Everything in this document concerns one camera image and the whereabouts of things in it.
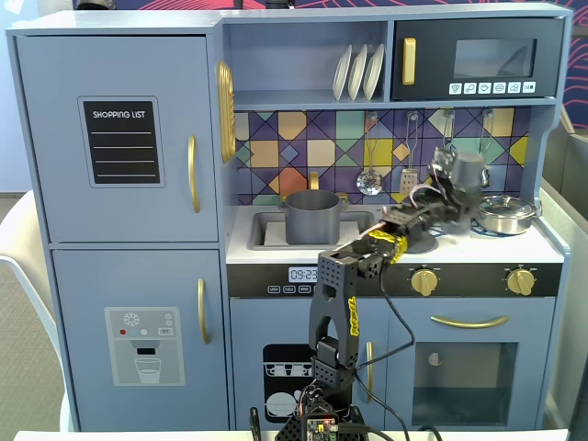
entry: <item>oven window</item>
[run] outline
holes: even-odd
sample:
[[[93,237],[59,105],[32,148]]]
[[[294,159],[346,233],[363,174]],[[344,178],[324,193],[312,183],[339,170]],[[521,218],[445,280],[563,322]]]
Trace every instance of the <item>oven window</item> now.
[[[413,425],[506,425],[517,343],[417,343]]]

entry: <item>toy kitchen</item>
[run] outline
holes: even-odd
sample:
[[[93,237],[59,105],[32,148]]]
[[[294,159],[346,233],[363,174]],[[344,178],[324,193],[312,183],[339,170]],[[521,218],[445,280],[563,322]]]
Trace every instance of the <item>toy kitchen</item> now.
[[[353,404],[382,430],[400,425],[373,396],[412,429],[542,428],[570,252],[538,194],[571,18],[512,3],[16,24],[75,430],[248,430],[253,406],[279,430],[312,381],[319,253],[393,207],[458,204],[446,185],[486,206],[386,271],[415,344],[358,370]],[[477,193],[460,158],[483,169]],[[354,362],[410,341],[376,279],[355,290]]]

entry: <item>water dispenser sticker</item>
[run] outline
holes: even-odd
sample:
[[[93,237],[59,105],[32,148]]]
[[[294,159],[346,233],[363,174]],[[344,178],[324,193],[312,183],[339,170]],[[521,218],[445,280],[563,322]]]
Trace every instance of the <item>water dispenser sticker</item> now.
[[[115,386],[183,386],[178,308],[105,308]]]

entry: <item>microwave buttons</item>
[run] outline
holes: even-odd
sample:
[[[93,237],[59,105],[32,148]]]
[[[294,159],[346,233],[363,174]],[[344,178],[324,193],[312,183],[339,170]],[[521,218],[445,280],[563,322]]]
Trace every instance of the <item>microwave buttons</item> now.
[[[494,94],[503,94],[506,92],[506,83],[494,83],[492,90]]]
[[[478,83],[465,83],[463,85],[463,93],[466,95],[474,95],[477,88]]]
[[[478,85],[479,94],[489,94],[492,91],[492,83],[480,83]]]
[[[521,92],[521,83],[520,82],[512,82],[508,84],[508,93],[509,94],[519,94]]]
[[[535,82],[534,81],[525,81],[523,83],[523,93],[524,94],[534,94],[535,93]]]
[[[461,83],[451,83],[449,85],[450,95],[461,95]]]

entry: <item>shelf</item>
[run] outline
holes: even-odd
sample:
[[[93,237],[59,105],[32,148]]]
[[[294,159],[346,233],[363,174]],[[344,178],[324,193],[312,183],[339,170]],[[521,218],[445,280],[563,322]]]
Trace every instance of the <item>shelf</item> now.
[[[420,108],[420,107],[511,107],[511,106],[552,106],[555,98],[506,98],[506,99],[458,99],[432,101],[384,102],[375,97],[366,101],[359,91],[356,101],[342,96],[335,101],[333,91],[327,90],[242,90],[235,91],[235,110],[361,110],[379,108]]]
[[[333,90],[243,90],[235,91],[235,110],[327,110],[381,108],[389,106],[382,98],[366,101],[363,93],[356,101],[342,96],[334,100]]]

